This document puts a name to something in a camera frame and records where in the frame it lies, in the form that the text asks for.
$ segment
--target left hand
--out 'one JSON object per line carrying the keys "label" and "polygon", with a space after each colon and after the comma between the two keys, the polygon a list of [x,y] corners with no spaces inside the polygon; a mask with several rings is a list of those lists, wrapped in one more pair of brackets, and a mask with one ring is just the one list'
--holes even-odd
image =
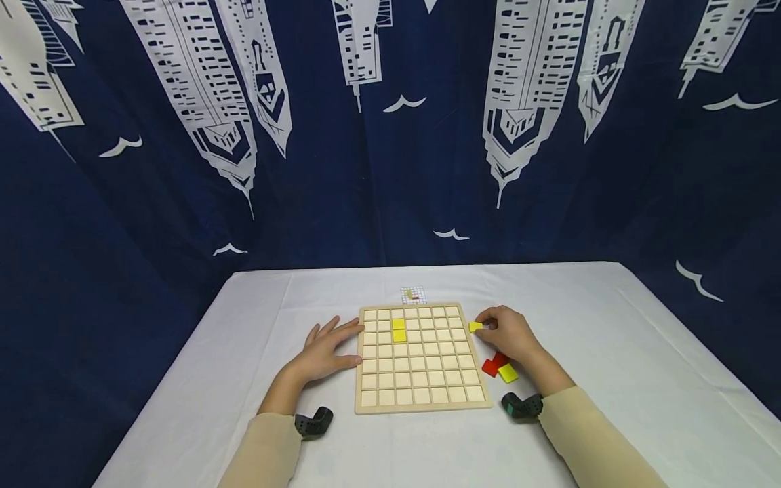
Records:
{"label": "left hand", "polygon": [[358,318],[337,327],[339,315],[333,317],[322,329],[315,324],[304,342],[304,350],[293,358],[285,369],[302,384],[325,378],[342,369],[361,364],[357,355],[337,356],[337,346],[363,331]]}

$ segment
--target table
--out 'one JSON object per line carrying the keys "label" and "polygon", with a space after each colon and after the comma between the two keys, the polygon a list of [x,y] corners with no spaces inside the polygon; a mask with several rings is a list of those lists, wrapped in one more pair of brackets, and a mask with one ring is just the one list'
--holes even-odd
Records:
{"label": "table", "polygon": [[[234,274],[98,477],[96,488],[214,487],[277,370],[315,322],[401,302],[506,304],[670,486],[778,486],[781,422],[623,266],[610,262]],[[481,360],[492,351],[475,340]],[[356,340],[341,350],[354,353]],[[488,378],[494,402],[536,393]],[[355,415],[355,373],[308,388],[335,417],[291,486],[575,486],[536,423],[485,410]]]}

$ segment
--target right hand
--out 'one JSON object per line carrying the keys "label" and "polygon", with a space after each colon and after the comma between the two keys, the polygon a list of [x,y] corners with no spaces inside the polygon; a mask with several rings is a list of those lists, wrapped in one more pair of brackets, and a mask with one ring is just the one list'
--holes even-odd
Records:
{"label": "right hand", "polygon": [[482,329],[475,331],[476,336],[522,365],[531,356],[544,351],[526,317],[512,308],[504,305],[486,308],[477,316],[475,322],[483,324]]}

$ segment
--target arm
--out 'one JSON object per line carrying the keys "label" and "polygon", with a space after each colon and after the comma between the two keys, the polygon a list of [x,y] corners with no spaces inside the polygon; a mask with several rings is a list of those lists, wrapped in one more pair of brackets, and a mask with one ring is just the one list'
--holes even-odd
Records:
{"label": "arm", "polygon": [[315,325],[304,350],[276,375],[218,488],[284,488],[290,482],[301,448],[293,414],[304,386],[361,362],[360,356],[336,356],[333,350],[363,326],[358,319],[336,327],[338,322],[334,317],[322,329]]}
{"label": "arm", "polygon": [[520,363],[545,397],[540,423],[580,488],[667,486],[540,345],[523,315],[501,306],[475,320],[488,325],[475,334]]}

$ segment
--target beige sleeve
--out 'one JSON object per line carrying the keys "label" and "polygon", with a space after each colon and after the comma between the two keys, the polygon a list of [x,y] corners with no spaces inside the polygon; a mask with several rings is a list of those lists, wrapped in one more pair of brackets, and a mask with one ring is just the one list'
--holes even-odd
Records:
{"label": "beige sleeve", "polygon": [[218,488],[284,488],[301,449],[301,434],[289,415],[261,414],[249,421]]}
{"label": "beige sleeve", "polygon": [[667,486],[579,387],[545,397],[543,404],[542,428],[579,488]]}

